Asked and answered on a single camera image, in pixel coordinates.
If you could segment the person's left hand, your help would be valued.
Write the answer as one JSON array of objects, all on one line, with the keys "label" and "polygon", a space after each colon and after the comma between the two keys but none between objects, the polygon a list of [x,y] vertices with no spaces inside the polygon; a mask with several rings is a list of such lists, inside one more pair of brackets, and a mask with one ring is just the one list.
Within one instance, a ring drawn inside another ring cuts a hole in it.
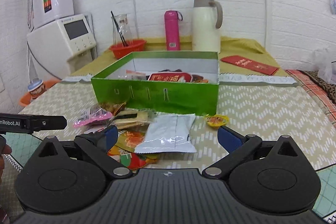
[{"label": "person's left hand", "polygon": [[5,145],[3,147],[3,150],[1,152],[0,155],[0,182],[2,182],[2,175],[3,175],[3,171],[5,169],[5,158],[3,155],[10,155],[12,153],[12,149],[9,145]]}]

